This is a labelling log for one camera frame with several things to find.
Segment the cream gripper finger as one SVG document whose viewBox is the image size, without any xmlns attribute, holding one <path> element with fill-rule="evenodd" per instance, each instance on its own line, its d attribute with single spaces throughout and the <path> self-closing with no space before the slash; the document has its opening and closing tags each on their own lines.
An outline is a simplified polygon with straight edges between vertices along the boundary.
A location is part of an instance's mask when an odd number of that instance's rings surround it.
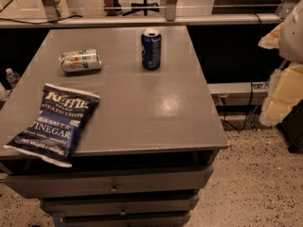
<svg viewBox="0 0 303 227">
<path fill-rule="evenodd" d="M 303 99 L 303 65 L 292 62 L 286 69 L 276 69 L 270 76 L 259 122 L 267 127 L 281 123 Z"/>
<path fill-rule="evenodd" d="M 265 49 L 278 49 L 281 28 L 282 23 L 273 28 L 267 35 L 262 37 L 258 42 L 258 46 Z"/>
</svg>

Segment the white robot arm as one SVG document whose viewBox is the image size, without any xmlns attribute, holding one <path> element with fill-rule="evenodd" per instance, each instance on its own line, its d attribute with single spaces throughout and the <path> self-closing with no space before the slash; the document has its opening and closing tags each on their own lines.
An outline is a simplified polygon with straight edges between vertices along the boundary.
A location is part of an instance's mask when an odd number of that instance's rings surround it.
<svg viewBox="0 0 303 227">
<path fill-rule="evenodd" d="M 259 122 L 275 126 L 303 99 L 303 8 L 297 5 L 258 45 L 276 48 L 279 56 L 290 63 L 286 69 L 276 69 L 270 76 L 261 108 Z"/>
</svg>

